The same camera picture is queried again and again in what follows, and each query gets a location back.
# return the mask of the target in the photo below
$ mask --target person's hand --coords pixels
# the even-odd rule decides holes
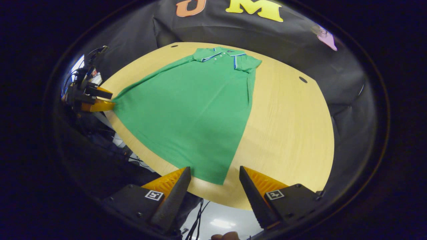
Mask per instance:
[[[231,231],[224,234],[224,236],[215,234],[211,236],[211,240],[239,240],[239,235],[237,235],[237,232]]]

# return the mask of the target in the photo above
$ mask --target letter m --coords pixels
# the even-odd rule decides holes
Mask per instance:
[[[249,14],[254,14],[258,9],[261,11],[258,13],[258,16],[262,18],[268,18],[277,22],[283,22],[283,19],[280,17],[279,8],[280,6],[277,3],[273,3],[267,0],[258,0],[252,2],[251,0],[230,0],[230,7],[226,9],[227,12],[234,13],[243,13],[243,10],[240,8],[240,5],[247,11]]]

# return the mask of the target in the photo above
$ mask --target green polo shirt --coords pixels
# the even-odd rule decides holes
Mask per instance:
[[[243,51],[198,48],[123,89],[113,100],[114,112],[164,160],[223,184],[251,111],[260,64]]]

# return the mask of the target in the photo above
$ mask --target orange letter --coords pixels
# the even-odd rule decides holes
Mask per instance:
[[[191,0],[185,0],[180,3],[176,4],[176,15],[178,17],[188,17],[198,14],[199,12],[203,11],[205,9],[206,0],[196,0],[197,6],[195,9],[188,11],[187,6],[188,3],[191,2]]]

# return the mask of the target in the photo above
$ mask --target round table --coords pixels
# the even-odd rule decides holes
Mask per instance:
[[[315,80],[291,66],[259,53],[232,46],[180,42],[150,52],[111,76],[102,87],[113,98],[125,87],[163,66],[191,55],[197,48],[217,46],[243,50],[262,60],[256,69],[252,110],[223,185],[192,177],[188,191],[226,206],[250,210],[239,181],[239,167],[249,167],[286,185],[301,183],[322,190],[333,161],[332,121]],[[153,170],[166,175],[178,168],[145,147],[114,111],[105,115],[129,148]]]

